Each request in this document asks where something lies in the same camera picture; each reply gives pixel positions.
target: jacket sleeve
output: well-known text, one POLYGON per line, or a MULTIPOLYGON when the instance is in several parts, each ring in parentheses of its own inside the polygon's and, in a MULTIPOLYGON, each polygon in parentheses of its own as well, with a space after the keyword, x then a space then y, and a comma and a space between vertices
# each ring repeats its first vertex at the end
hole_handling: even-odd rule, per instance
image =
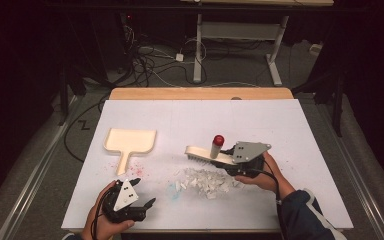
POLYGON ((297 190, 283 199, 281 216, 289 240, 346 239, 326 220, 317 199, 307 189, 297 190))
POLYGON ((65 235, 62 240, 82 240, 80 234, 68 233, 65 235))

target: dark background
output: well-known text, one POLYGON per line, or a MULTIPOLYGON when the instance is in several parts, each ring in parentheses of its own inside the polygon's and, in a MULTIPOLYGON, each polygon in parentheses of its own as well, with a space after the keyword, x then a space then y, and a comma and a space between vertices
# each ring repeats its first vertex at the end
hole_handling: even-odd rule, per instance
MULTIPOLYGON (((350 0, 335 4, 352 7, 368 2, 350 0)), ((319 43, 327 38, 309 81, 332 66, 341 66, 339 69, 345 73, 345 93, 384 168, 384 3, 376 4, 370 14, 341 16, 334 25, 330 18, 291 17, 284 42, 294 44, 306 39, 319 43)), ((0 185, 23 147, 52 114, 51 101, 58 93, 62 66, 69 69, 72 65, 82 66, 105 80, 106 68, 114 67, 114 62, 123 65, 126 60, 122 55, 110 60, 102 57, 105 49, 98 50, 102 41, 112 41, 109 46, 121 49, 123 39, 114 28, 105 29, 105 22, 92 24, 99 21, 99 14, 70 16, 71 22, 67 22, 66 15, 47 11, 40 1, 0 0, 0 185), (94 40, 95 34, 99 36, 97 40, 94 40), (88 46, 86 50, 80 48, 79 39, 88 46)), ((173 15, 171 20, 167 17, 139 14, 135 16, 135 24, 156 39, 171 40, 174 45, 195 32, 189 15, 173 15), (161 27, 170 22, 176 24, 172 28, 161 27)), ((78 73, 69 75, 68 82, 73 90, 81 92, 78 86, 81 76, 78 73)), ((321 84, 312 91, 328 85, 321 84)))

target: black cable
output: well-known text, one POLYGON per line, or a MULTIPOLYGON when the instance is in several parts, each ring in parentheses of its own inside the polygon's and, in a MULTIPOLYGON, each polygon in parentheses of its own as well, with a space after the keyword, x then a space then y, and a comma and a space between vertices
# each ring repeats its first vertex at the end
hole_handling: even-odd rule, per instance
POLYGON ((149 53, 140 53, 140 54, 142 54, 142 55, 144 55, 144 56, 148 56, 148 55, 151 55, 151 53, 153 53, 154 51, 155 51, 155 48, 154 48, 154 46, 150 46, 150 48, 151 48, 151 51, 149 52, 149 53))
POLYGON ((253 169, 253 170, 255 172, 258 172, 258 173, 264 174, 266 176, 269 176, 275 182, 275 184, 276 184, 275 195, 276 195, 277 217, 279 219, 279 225, 280 225, 280 230, 282 232, 283 239, 284 240, 288 240, 287 227, 286 227, 285 222, 283 221, 283 218, 282 218, 282 201, 280 199, 279 182, 277 181, 277 178, 274 176, 273 170, 270 167, 270 165, 267 162, 265 162, 265 164, 267 164, 267 166, 269 167, 271 173, 266 172, 264 170, 259 170, 259 169, 253 169))
POLYGON ((101 207, 102 207, 102 203, 104 202, 104 199, 108 196, 110 191, 111 191, 111 188, 108 189, 107 191, 105 191, 104 195, 102 195, 101 199, 99 199, 99 203, 98 203, 98 206, 97 206, 96 211, 95 211, 95 218, 93 219, 93 221, 90 225, 90 234, 91 234, 93 240, 98 240, 98 238, 97 238, 97 236, 98 236, 98 218, 103 215, 103 214, 99 214, 99 212, 101 211, 101 207))
POLYGON ((155 61, 149 57, 142 57, 142 58, 144 58, 146 60, 145 63, 146 63, 148 71, 152 72, 152 70, 155 68, 155 61))
POLYGON ((171 62, 168 62, 168 63, 164 63, 163 65, 154 66, 154 68, 161 68, 161 67, 165 67, 165 66, 168 66, 168 65, 171 65, 171 64, 174 64, 174 63, 178 63, 178 61, 171 61, 171 62))
POLYGON ((146 85, 145 87, 148 87, 149 86, 149 75, 148 75, 148 68, 147 68, 147 63, 142 59, 142 58, 138 58, 138 61, 140 62, 140 66, 142 66, 143 68, 143 72, 142 74, 145 74, 145 82, 146 82, 146 85))
POLYGON ((139 87, 139 79, 141 78, 141 76, 143 75, 143 72, 137 70, 137 68, 140 67, 140 63, 137 63, 135 66, 134 66, 134 71, 133 71, 133 78, 135 79, 135 81, 132 83, 132 84, 136 84, 137 87, 139 87))
POLYGON ((186 79, 186 82, 191 83, 191 82, 189 82, 189 80, 188 80, 187 70, 186 70, 186 68, 183 67, 183 66, 171 66, 171 67, 165 68, 165 69, 163 69, 163 70, 161 70, 161 71, 159 71, 159 72, 156 72, 156 74, 160 74, 160 73, 162 73, 162 72, 164 72, 164 71, 167 71, 167 70, 169 70, 169 69, 171 69, 171 68, 181 68, 181 69, 183 69, 183 72, 185 73, 185 79, 186 79))
POLYGON ((102 112, 102 109, 100 109, 100 105, 102 103, 104 103, 103 99, 106 98, 107 96, 109 95, 109 92, 107 94, 105 94, 100 100, 98 103, 95 103, 93 104, 92 106, 88 107, 86 110, 84 110, 79 116, 76 117, 76 119, 73 120, 73 122, 70 123, 70 125, 68 126, 67 128, 67 131, 65 132, 64 134, 64 147, 65 149, 67 150, 67 152, 73 157, 75 158, 76 160, 78 160, 79 162, 81 163, 84 163, 84 159, 81 159, 80 157, 78 157, 77 155, 75 155, 71 150, 70 148, 68 147, 68 144, 67 144, 67 135, 69 133, 69 131, 71 130, 71 128, 73 127, 73 125, 75 123, 77 123, 77 121, 84 115, 86 114, 88 111, 90 111, 92 108, 98 106, 98 111, 101 113, 102 112))
POLYGON ((129 69, 127 69, 127 71, 123 74, 123 76, 121 76, 117 80, 115 80, 113 82, 113 84, 118 84, 118 83, 125 81, 126 79, 128 79, 132 75, 132 73, 133 73, 133 66, 131 66, 129 69))
POLYGON ((231 53, 235 53, 235 52, 241 52, 241 51, 245 51, 245 50, 255 50, 257 49, 258 47, 260 47, 260 45, 263 43, 263 41, 261 40, 256 40, 256 41, 252 41, 251 43, 250 42, 238 42, 238 43, 229 43, 229 42, 226 42, 226 41, 216 41, 216 40, 213 40, 213 39, 205 39, 205 40, 208 40, 209 42, 212 42, 212 43, 216 43, 216 44, 219 44, 219 45, 222 45, 224 46, 226 49, 226 53, 222 56, 222 57, 219 57, 219 58, 211 58, 209 57, 208 55, 210 55, 210 52, 211 51, 214 51, 214 50, 224 50, 224 49, 218 49, 218 48, 211 48, 209 47, 208 43, 205 43, 206 44, 206 49, 207 49, 207 58, 209 60, 213 60, 213 61, 218 61, 218 60, 223 60, 224 58, 228 57, 231 53))

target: white desk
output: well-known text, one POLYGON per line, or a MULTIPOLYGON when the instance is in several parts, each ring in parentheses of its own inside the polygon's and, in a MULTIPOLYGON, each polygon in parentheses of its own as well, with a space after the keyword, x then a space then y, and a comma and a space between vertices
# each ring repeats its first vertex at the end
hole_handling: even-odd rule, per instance
MULTIPOLYGON (((333 0, 200 0, 198 4, 205 3, 321 7, 332 6, 333 0)), ((266 61, 274 86, 282 86, 275 60, 282 43, 288 18, 288 16, 283 16, 279 24, 207 22, 202 21, 202 14, 198 14, 193 81, 196 83, 201 82, 202 38, 274 40, 273 51, 271 54, 266 54, 266 61)))
POLYGON ((184 155, 186 145, 208 147, 216 134, 225 137, 225 148, 238 140, 272 144, 270 153, 293 185, 297 189, 311 189, 335 227, 353 227, 298 100, 109 100, 63 229, 83 228, 97 194, 118 178, 115 174, 118 156, 103 147, 109 128, 157 130, 154 149, 147 155, 132 157, 129 170, 120 176, 122 180, 142 178, 135 187, 140 197, 135 206, 157 198, 145 221, 135 224, 130 232, 279 231, 271 192, 244 186, 230 188, 228 193, 208 200, 193 188, 176 191, 174 184, 185 177, 185 168, 224 173, 212 165, 202 166, 188 160, 184 155))

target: person's hand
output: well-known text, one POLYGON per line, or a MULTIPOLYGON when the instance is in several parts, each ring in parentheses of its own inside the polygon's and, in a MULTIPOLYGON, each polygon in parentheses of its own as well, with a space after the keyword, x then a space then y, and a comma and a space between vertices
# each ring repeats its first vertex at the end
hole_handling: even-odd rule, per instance
MULTIPOLYGON (((267 151, 263 152, 263 157, 266 161, 266 163, 264 164, 263 171, 273 174, 274 177, 277 179, 279 183, 280 199, 282 200, 291 192, 294 192, 295 189, 282 175, 282 172, 280 172, 279 166, 277 165, 276 161, 267 151)), ((271 177, 262 173, 260 173, 255 178, 249 178, 238 175, 235 176, 235 180, 244 184, 254 184, 264 190, 269 190, 276 193, 276 182, 271 177)))
MULTIPOLYGON (((98 199, 96 199, 95 205, 90 209, 89 215, 87 216, 85 227, 82 231, 83 240, 92 239, 92 234, 91 234, 92 222, 95 219, 96 208, 98 207, 99 200, 102 198, 102 196, 108 189, 114 186, 114 184, 115 184, 115 181, 112 181, 99 193, 99 196, 98 196, 98 199)), ((95 233, 97 235, 96 238, 99 240, 107 240, 115 234, 126 231, 133 225, 135 225, 135 222, 132 220, 127 220, 121 223, 112 223, 105 217, 105 215, 101 215, 100 217, 98 217, 98 221, 97 221, 97 232, 95 233)))

